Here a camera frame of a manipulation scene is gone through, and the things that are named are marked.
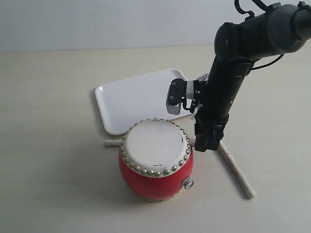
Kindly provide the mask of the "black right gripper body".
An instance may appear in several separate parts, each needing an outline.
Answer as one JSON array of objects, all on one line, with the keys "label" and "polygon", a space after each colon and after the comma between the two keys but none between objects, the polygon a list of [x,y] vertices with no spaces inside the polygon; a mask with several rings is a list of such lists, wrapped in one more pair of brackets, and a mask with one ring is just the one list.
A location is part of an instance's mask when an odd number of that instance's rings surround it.
[{"label": "black right gripper body", "polygon": [[195,143],[220,143],[229,120],[229,113],[224,117],[210,114],[204,107],[197,109],[195,118]]}]

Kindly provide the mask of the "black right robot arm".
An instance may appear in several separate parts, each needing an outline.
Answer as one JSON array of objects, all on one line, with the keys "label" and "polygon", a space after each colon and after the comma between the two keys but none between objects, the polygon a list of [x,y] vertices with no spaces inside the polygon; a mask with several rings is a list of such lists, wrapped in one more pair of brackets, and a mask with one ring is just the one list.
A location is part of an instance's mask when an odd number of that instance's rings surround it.
[{"label": "black right robot arm", "polygon": [[208,78],[200,83],[195,115],[195,149],[217,150],[224,136],[229,110],[245,77],[262,58],[280,59],[298,51],[311,37],[311,7],[255,1],[263,13],[247,12],[240,24],[224,23],[214,40],[215,58]]}]

